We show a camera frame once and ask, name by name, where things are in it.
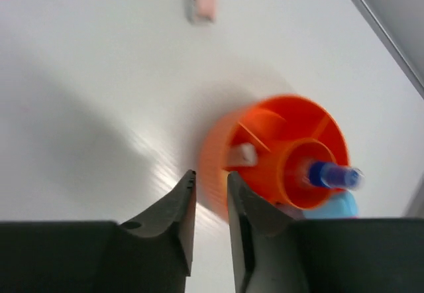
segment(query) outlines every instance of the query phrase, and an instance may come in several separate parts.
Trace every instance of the white surface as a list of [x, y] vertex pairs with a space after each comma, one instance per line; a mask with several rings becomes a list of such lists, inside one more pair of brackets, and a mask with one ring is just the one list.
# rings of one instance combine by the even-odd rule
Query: white surface
[[[0, 0], [0, 219], [119, 221], [195, 168], [226, 111], [294, 91], [333, 114], [366, 175], [362, 216], [399, 216], [424, 163], [424, 101], [350, 0]], [[232, 292], [229, 231], [198, 206], [187, 292]]]

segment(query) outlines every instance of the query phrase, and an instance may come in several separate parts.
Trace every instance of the orange container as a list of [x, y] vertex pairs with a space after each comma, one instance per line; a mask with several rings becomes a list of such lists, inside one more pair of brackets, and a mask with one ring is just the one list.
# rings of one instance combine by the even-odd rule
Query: orange container
[[[232, 146], [251, 143], [258, 153], [254, 167], [228, 167]], [[311, 209], [339, 190], [307, 188], [297, 178], [307, 159], [349, 165], [348, 150], [334, 119], [300, 96], [282, 95], [234, 111], [209, 131], [201, 149], [199, 186], [212, 210], [227, 218], [227, 171], [237, 170], [249, 186], [271, 203]]]

